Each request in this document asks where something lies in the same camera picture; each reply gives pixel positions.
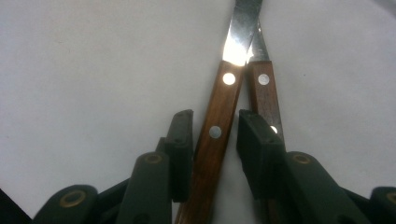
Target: knife blade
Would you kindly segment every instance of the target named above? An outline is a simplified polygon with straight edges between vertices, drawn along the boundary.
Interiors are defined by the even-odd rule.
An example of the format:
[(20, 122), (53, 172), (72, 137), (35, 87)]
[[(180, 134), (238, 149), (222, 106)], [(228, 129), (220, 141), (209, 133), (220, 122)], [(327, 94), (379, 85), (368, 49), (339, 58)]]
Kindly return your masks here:
[(276, 93), (274, 67), (265, 47), (260, 22), (249, 49), (246, 77), (249, 86), (249, 101), (253, 112), (261, 115), (283, 138), (282, 121)]
[(181, 203), (176, 223), (207, 223), (216, 193), (248, 48), (257, 30), (262, 0), (236, 0), (194, 155), (190, 198)]

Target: white surface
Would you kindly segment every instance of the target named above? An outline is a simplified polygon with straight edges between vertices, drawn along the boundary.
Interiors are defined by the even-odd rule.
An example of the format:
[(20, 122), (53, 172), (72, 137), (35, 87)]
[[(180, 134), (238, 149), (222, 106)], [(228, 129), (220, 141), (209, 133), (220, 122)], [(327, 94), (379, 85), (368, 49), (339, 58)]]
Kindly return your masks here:
[[(103, 191), (183, 109), (194, 111), (196, 141), (232, 9), (230, 0), (1, 1), (1, 189), (30, 216), (64, 187)], [(363, 196), (396, 186), (392, 13), (369, 0), (268, 0), (261, 21), (287, 149)], [(238, 107), (248, 108), (246, 89)], [(212, 223), (259, 223), (235, 128)]]

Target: wooden handle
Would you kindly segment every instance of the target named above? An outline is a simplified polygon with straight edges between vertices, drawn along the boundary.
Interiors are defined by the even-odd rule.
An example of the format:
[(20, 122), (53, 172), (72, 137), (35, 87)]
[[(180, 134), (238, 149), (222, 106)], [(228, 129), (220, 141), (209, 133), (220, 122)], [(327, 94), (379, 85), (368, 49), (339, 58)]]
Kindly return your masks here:
[(209, 219), (241, 89), (243, 69), (227, 62), (219, 65), (195, 149), (190, 198), (180, 204), (176, 224), (201, 224)]
[(283, 140), (272, 63), (270, 61), (249, 63), (247, 65), (247, 82), (252, 110), (260, 114), (269, 125), (274, 126), (278, 136)]

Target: metal blade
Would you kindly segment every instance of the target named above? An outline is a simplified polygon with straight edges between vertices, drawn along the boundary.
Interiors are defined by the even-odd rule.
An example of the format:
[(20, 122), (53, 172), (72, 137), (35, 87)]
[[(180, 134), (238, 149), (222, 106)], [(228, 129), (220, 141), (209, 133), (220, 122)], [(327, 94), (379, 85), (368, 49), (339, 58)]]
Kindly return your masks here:
[(248, 49), (257, 31), (261, 8), (262, 0), (236, 0), (224, 45), (224, 61), (238, 66), (245, 65)]
[(254, 33), (247, 56), (249, 57), (247, 62), (270, 61), (267, 47), (265, 47), (264, 37), (262, 36), (260, 22), (257, 22), (257, 31)]

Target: clamp jaw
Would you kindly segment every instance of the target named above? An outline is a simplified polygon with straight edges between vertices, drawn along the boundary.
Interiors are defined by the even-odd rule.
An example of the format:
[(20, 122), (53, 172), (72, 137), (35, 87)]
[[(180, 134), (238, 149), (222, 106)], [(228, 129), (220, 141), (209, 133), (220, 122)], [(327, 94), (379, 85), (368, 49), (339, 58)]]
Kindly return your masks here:
[[(376, 188), (370, 200), (339, 187), (320, 163), (286, 152), (258, 114), (239, 113), (237, 150), (264, 223), (396, 223), (396, 188)], [(54, 194), (32, 224), (170, 224), (172, 203), (189, 197), (192, 111), (175, 114), (154, 152), (140, 156), (131, 178), (97, 193), (75, 185)]]

